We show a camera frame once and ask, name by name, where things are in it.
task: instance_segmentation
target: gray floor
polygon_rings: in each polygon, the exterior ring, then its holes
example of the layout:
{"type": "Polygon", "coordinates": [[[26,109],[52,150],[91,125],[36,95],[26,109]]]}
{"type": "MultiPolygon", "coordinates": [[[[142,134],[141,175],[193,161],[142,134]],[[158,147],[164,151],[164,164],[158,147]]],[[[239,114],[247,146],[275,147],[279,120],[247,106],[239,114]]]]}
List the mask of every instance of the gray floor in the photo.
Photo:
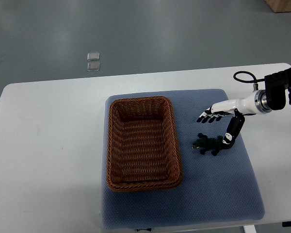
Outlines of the gray floor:
{"type": "Polygon", "coordinates": [[[0,0],[0,95],[10,83],[281,62],[291,65],[291,13],[264,0],[0,0]],[[86,71],[91,51],[100,71],[86,71]]]}

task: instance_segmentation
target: blue cushion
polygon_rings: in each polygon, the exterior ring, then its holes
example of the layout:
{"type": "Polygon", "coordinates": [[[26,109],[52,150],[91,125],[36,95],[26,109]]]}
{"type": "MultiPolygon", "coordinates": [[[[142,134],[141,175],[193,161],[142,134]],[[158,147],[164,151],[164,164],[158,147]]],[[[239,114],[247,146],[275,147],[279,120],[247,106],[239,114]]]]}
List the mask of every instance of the blue cushion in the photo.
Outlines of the blue cushion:
{"type": "Polygon", "coordinates": [[[101,223],[104,229],[153,228],[263,218],[259,187],[241,135],[217,156],[193,150],[197,134],[224,135],[231,116],[219,122],[197,123],[212,104],[227,100],[223,90],[185,90],[111,96],[106,101],[102,164],[101,223]],[[117,99],[165,96],[173,104],[183,181],[172,189],[117,193],[106,183],[108,110],[117,99]]]}

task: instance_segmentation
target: black toy gecko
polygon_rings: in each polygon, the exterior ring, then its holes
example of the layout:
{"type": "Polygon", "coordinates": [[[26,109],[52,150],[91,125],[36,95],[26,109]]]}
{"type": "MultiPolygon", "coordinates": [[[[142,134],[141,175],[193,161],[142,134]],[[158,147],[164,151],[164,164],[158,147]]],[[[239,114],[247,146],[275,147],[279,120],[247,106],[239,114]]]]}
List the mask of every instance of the black toy gecko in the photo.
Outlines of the black toy gecko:
{"type": "Polygon", "coordinates": [[[216,156],[221,150],[227,150],[232,148],[235,141],[230,144],[225,144],[222,142],[223,137],[218,136],[217,138],[208,138],[206,135],[199,133],[198,139],[193,142],[192,149],[201,148],[199,152],[205,154],[207,151],[212,150],[212,155],[216,156]]]}

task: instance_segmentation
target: label tag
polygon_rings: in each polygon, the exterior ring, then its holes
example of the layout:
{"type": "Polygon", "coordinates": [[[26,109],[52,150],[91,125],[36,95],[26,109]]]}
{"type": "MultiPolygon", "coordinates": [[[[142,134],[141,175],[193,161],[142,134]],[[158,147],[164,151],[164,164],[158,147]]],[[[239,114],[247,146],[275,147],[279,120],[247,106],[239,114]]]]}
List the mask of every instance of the label tag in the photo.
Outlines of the label tag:
{"type": "Polygon", "coordinates": [[[150,232],[150,231],[152,231],[152,228],[139,228],[139,229],[137,229],[137,232],[142,231],[142,230],[150,232]]]}

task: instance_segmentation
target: wicker basket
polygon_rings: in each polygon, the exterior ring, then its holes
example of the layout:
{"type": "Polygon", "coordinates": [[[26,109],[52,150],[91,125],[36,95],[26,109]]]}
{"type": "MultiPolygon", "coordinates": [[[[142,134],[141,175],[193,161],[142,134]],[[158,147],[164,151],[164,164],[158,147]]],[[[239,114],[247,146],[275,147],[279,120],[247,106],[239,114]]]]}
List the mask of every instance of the wicker basket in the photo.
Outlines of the wicker basket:
{"type": "Polygon", "coordinates": [[[115,100],[109,108],[108,187],[116,192],[167,189],[182,178],[171,101],[166,97],[115,100]]]}

